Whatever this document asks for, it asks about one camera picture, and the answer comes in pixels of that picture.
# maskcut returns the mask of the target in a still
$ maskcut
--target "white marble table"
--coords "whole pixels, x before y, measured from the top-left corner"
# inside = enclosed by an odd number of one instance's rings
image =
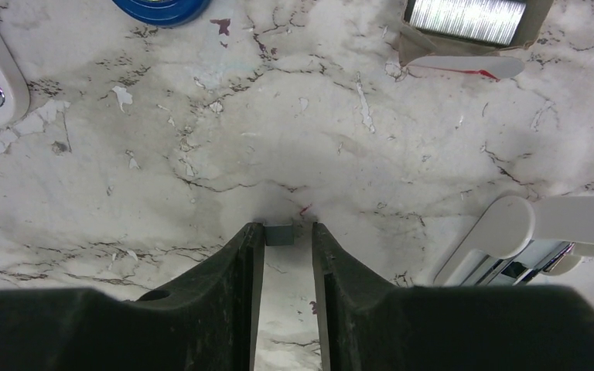
[[[0,288],[137,298],[247,221],[292,218],[298,245],[265,254],[256,368],[314,370],[313,220],[409,286],[504,193],[594,194],[594,1],[557,1],[500,82],[400,70],[400,10],[213,0],[157,29],[107,1],[0,0],[32,94],[0,129]],[[594,261],[562,281],[594,304]]]

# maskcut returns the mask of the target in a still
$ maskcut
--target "blue lid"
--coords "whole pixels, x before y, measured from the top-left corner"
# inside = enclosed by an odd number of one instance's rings
[[[206,9],[210,0],[113,0],[113,2],[138,21],[159,27],[172,27],[195,19]]]

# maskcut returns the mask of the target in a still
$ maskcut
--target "open box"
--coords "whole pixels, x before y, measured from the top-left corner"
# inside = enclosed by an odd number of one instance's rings
[[[420,66],[463,73],[478,73],[496,80],[508,79],[524,70],[524,62],[500,51],[526,49],[536,42],[554,0],[525,0],[520,25],[509,46],[489,46],[472,40],[432,35],[411,26],[406,18],[408,1],[401,14],[399,39],[401,66]]]

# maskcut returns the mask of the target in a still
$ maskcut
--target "red mark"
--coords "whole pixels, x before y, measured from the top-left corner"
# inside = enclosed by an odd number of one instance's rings
[[[211,19],[210,23],[213,23],[214,25],[218,25],[220,27],[220,31],[217,33],[217,35],[229,36],[229,26],[231,26],[231,18]]]
[[[301,210],[299,211],[299,216],[304,216],[304,213],[305,213],[305,212],[307,212],[307,211],[309,211],[309,209],[311,208],[311,206],[313,206],[313,204],[312,204],[312,203],[310,203],[310,204],[309,204],[307,207],[305,207],[305,208],[301,209]]]

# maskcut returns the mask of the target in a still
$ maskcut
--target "box of staples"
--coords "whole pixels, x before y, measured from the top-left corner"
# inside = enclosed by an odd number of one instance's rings
[[[500,51],[534,44],[554,0],[407,0],[399,60],[496,80],[524,70]]]

